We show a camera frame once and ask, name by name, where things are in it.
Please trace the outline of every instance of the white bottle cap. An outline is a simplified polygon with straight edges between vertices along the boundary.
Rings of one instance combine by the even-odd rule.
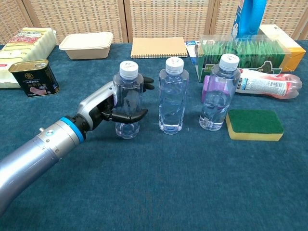
[[[132,80],[138,76],[138,64],[133,61],[123,61],[120,63],[120,76],[123,79]]]
[[[183,72],[184,61],[178,57],[171,57],[166,60],[166,72],[170,75],[179,75]]]
[[[239,62],[240,58],[235,54],[223,54],[219,62],[219,67],[225,71],[234,71]]]

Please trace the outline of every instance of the woven screen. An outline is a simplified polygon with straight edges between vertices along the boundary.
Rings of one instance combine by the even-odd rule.
[[[126,31],[126,27],[122,28],[120,22],[120,17],[125,21],[122,0],[23,1],[31,20],[38,21],[41,27],[51,27],[56,30],[57,43],[69,34],[104,31],[113,33],[113,42],[127,41],[126,32],[122,32],[122,29]]]
[[[0,0],[0,44],[6,44],[21,28],[30,26],[17,1]]]
[[[214,34],[231,33],[238,4],[239,0],[220,1]],[[292,36],[307,7],[308,0],[268,0],[262,23],[276,24]]]
[[[127,0],[128,33],[131,37],[199,39],[204,34],[209,1]]]

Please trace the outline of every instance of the blue carpet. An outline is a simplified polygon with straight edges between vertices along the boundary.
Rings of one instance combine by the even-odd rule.
[[[308,41],[299,41],[308,51]],[[131,44],[112,44],[104,60],[72,61],[56,47],[49,61],[60,92],[27,98],[0,90],[0,159],[112,80]],[[136,138],[122,140],[114,123],[102,122],[87,140],[28,187],[0,218],[1,231],[301,231],[308,227],[308,54],[293,74],[297,98],[236,94],[231,109],[269,109],[285,133],[279,142],[233,141],[227,127],[198,124],[202,83],[190,58],[183,130],[158,127],[158,73],[166,59],[139,59],[155,79],[144,94],[149,113]]]

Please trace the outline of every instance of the sponge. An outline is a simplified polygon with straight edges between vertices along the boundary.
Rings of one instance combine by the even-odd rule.
[[[226,123],[233,140],[279,141],[283,135],[282,124],[271,110],[229,110]]]

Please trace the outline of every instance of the brown notebook cover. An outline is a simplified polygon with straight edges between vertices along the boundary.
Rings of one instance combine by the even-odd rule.
[[[183,38],[134,38],[130,57],[168,58],[172,56],[187,57]]]

